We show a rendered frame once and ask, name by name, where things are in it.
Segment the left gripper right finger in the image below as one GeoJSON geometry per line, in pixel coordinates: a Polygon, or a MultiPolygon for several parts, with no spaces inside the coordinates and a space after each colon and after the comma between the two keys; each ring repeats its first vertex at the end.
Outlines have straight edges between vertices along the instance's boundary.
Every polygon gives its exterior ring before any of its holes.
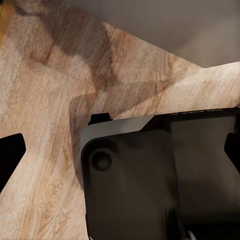
{"type": "Polygon", "coordinates": [[[224,146],[224,151],[240,173],[240,135],[229,133],[224,146]]]}

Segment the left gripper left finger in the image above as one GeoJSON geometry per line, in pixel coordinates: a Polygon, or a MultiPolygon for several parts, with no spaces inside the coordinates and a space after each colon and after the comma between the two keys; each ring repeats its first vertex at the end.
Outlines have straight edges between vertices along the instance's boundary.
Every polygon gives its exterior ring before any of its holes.
{"type": "Polygon", "coordinates": [[[0,193],[26,152],[21,133],[0,138],[0,193]]]}

